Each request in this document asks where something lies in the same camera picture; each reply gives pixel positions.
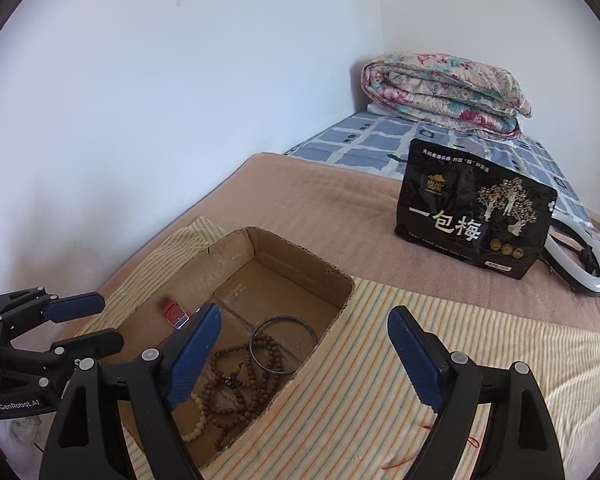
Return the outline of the pink brown blanket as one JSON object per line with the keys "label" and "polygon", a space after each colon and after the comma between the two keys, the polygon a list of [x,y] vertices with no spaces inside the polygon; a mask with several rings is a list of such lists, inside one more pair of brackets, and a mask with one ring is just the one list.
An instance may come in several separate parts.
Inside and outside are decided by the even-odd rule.
{"label": "pink brown blanket", "polygon": [[524,318],[600,332],[600,299],[575,295],[566,283],[535,263],[520,280],[470,266],[394,234],[397,180],[257,154],[192,208],[157,233],[144,235],[129,252],[114,243],[155,210],[149,202],[129,219],[99,212],[74,232],[99,248],[60,243],[58,229],[45,237],[30,220],[17,230],[18,257],[7,289],[44,285],[61,295],[101,288],[111,292],[171,233],[204,216],[225,231],[258,226],[332,263],[342,272],[402,289]]}

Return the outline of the red cord jade pendant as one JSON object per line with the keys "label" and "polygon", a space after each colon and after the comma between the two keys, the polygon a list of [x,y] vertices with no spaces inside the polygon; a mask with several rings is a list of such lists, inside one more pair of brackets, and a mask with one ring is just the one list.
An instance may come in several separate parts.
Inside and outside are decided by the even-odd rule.
{"label": "red cord jade pendant", "polygon": [[[472,436],[471,434],[467,437],[466,442],[469,445],[471,445],[473,448],[475,448],[476,450],[478,450],[481,446],[480,441],[477,438],[475,438],[474,436]],[[400,462],[394,462],[392,464],[382,465],[380,467],[380,469],[382,471],[386,471],[386,470],[400,468],[402,466],[405,466],[406,464],[413,463],[414,460],[417,460],[419,458],[419,456],[424,454],[430,448],[431,448],[431,442],[429,440],[426,440],[422,444],[422,447],[420,448],[420,450],[417,453],[414,453],[414,454],[411,454],[410,456],[405,457],[403,460],[400,460]]]}

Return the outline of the red strap wristwatch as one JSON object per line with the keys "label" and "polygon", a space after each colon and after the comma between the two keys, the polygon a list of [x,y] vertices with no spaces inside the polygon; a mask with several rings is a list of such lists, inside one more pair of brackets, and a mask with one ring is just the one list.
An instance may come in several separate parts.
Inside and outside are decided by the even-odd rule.
{"label": "red strap wristwatch", "polygon": [[166,300],[164,305],[161,307],[163,317],[170,323],[174,330],[180,330],[189,321],[189,315],[180,306],[180,304],[174,300]]}

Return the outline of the open cardboard box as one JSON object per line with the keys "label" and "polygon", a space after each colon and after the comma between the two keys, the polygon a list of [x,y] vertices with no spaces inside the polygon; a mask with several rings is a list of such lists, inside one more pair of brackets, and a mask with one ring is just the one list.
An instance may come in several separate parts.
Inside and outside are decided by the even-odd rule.
{"label": "open cardboard box", "polygon": [[[79,332],[115,328],[125,345],[111,362],[132,360],[172,335],[161,312],[171,299],[187,314],[206,302],[220,308],[217,349],[246,344],[254,326],[280,314],[302,318],[321,339],[353,289],[349,275],[283,237],[254,226],[227,233],[199,217],[148,254],[108,296],[104,312]],[[307,359],[311,339],[302,327],[282,323],[265,331]]]}

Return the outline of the dark thin bangle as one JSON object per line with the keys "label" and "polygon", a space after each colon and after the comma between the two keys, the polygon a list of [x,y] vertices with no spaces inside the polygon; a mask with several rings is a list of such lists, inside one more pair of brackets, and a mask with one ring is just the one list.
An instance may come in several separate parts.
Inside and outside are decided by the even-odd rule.
{"label": "dark thin bangle", "polygon": [[263,333],[266,328],[268,328],[272,325],[282,324],[282,323],[296,324],[296,325],[299,325],[300,327],[302,327],[306,331],[309,338],[311,339],[311,345],[309,346],[309,349],[306,350],[306,358],[308,358],[309,355],[313,352],[313,350],[318,345],[317,334],[315,333],[315,330],[312,328],[312,326],[308,322],[306,322],[305,320],[302,320],[302,318],[297,318],[296,316],[293,316],[290,314],[274,315],[274,316],[271,316],[270,318],[266,318],[265,320],[263,320],[262,322],[260,322],[256,326],[254,326],[253,330],[249,336],[249,339],[248,339],[247,349],[248,349],[248,353],[249,353],[250,358],[252,359],[253,364],[255,366],[259,367],[260,370],[263,370],[264,372],[270,373],[275,376],[288,377],[288,376],[292,376],[292,375],[296,374],[298,372],[298,369],[300,367],[302,367],[302,364],[303,364],[303,362],[298,358],[298,356],[296,356],[294,354],[294,352],[289,349],[289,344],[287,344],[286,342],[275,341],[280,352],[285,351],[285,352],[289,353],[298,362],[298,365],[295,368],[290,368],[289,370],[286,370],[286,368],[283,365],[281,365],[280,367],[274,367],[273,365],[268,366],[268,365],[263,364],[257,358],[257,355],[256,355],[257,336],[260,335],[260,333]]}

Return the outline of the folded floral quilt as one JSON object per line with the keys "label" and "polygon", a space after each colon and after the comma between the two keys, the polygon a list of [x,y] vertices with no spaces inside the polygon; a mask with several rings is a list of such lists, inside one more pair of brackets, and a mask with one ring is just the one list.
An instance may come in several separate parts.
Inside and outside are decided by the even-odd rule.
{"label": "folded floral quilt", "polygon": [[391,52],[361,70],[362,90],[389,113],[494,138],[519,134],[532,107],[504,68],[445,53]]}

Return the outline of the striped yellow towel blanket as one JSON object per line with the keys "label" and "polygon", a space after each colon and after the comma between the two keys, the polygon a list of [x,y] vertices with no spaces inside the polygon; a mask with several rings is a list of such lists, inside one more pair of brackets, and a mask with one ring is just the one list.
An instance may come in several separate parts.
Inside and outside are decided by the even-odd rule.
{"label": "striped yellow towel blanket", "polygon": [[387,321],[408,307],[424,330],[479,364],[527,363],[554,422],[566,476],[600,460],[600,333],[352,278],[354,289],[317,347],[264,412],[226,448],[204,430],[189,453],[208,479],[400,479],[434,413],[392,348]]}

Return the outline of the black snack bag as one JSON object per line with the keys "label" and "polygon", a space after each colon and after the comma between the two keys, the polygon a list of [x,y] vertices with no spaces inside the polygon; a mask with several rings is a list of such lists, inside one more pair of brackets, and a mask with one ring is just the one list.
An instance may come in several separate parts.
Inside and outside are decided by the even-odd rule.
{"label": "black snack bag", "polygon": [[411,140],[394,232],[520,280],[544,248],[557,192],[456,148]]}

